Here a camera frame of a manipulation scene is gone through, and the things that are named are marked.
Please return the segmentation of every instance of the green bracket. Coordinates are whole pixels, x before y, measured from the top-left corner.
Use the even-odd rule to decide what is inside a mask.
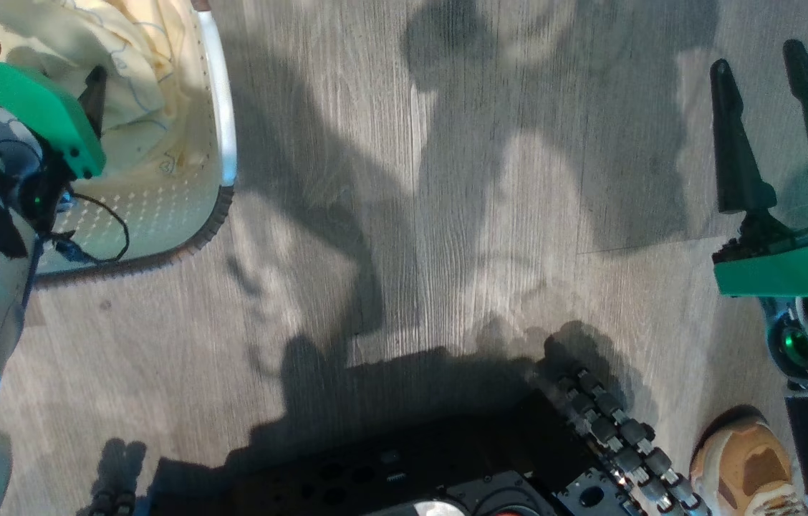
[[[0,106],[63,153],[77,178],[102,174],[105,153],[80,102],[44,75],[0,62]]]
[[[724,296],[808,297],[808,247],[716,264]]]

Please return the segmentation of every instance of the wooden floor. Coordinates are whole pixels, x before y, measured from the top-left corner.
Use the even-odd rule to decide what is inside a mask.
[[[2,514],[74,514],[107,482],[212,489],[502,407],[568,357],[682,469],[736,404],[791,441],[760,310],[713,281],[739,219],[714,209],[708,68],[734,69],[777,215],[807,219],[781,61],[785,39],[808,48],[807,1],[213,9],[240,142],[230,218],[178,267],[37,293],[0,393]]]

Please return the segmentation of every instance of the brown shoe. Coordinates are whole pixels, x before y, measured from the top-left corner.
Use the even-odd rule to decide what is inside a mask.
[[[716,516],[808,516],[787,451],[757,416],[709,435],[693,455],[691,483]]]

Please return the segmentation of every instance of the cloth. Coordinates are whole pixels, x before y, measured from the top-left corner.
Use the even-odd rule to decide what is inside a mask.
[[[0,0],[0,60],[42,71],[74,97],[108,71],[102,177],[174,174],[188,99],[178,84],[185,27],[172,0]]]

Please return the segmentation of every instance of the perforated basket wall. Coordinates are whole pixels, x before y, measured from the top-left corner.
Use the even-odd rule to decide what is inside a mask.
[[[73,264],[46,248],[37,269],[40,287],[172,264],[207,244],[225,220],[236,161],[223,46],[209,10],[198,12],[188,0],[178,2],[178,10],[186,35],[175,73],[191,102],[177,170],[74,183],[74,190],[106,203],[126,220],[131,245],[122,260],[103,265]],[[76,242],[97,257],[117,254],[125,241],[107,212],[85,202],[58,216],[54,230],[70,229],[76,229]]]

